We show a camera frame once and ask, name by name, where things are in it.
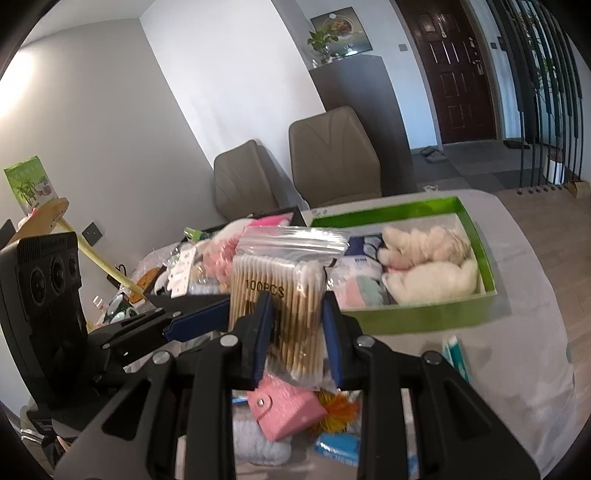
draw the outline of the potted plant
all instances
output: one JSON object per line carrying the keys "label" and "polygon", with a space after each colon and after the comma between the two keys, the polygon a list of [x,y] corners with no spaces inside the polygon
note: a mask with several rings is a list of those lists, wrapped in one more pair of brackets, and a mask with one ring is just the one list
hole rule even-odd
{"label": "potted plant", "polygon": [[330,60],[329,43],[339,41],[339,37],[334,35],[330,27],[319,28],[315,32],[309,32],[308,45],[320,54],[320,63],[326,64]]}

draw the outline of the dark cabinet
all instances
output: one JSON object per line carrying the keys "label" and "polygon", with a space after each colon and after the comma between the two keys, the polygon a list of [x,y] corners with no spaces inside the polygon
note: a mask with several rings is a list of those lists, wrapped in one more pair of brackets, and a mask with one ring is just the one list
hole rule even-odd
{"label": "dark cabinet", "polygon": [[406,130],[382,57],[354,55],[310,75],[324,108],[348,105],[357,113],[379,158],[382,195],[416,192]]}

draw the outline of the door handle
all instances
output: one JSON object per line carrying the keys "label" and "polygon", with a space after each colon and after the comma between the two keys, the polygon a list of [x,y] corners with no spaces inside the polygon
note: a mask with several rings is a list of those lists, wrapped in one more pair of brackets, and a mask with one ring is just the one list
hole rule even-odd
{"label": "door handle", "polygon": [[472,64],[476,65],[476,71],[478,72],[478,75],[484,75],[484,68],[482,67],[481,60],[474,60],[472,61]]}

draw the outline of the wooden door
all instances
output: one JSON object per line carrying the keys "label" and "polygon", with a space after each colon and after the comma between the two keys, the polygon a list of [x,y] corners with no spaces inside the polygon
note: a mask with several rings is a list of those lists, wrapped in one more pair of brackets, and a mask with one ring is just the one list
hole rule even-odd
{"label": "wooden door", "polygon": [[496,138],[485,66],[459,0],[396,0],[427,73],[441,141]]}

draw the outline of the pink plush toy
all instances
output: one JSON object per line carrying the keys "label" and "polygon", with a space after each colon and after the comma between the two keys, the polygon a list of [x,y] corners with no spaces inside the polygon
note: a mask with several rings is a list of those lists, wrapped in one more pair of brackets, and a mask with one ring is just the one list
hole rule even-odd
{"label": "pink plush toy", "polygon": [[221,284],[229,285],[232,277],[232,261],[236,247],[247,226],[276,226],[289,224],[288,215],[274,215],[253,220],[234,220],[220,230],[203,252],[203,266],[208,277],[217,278]]}

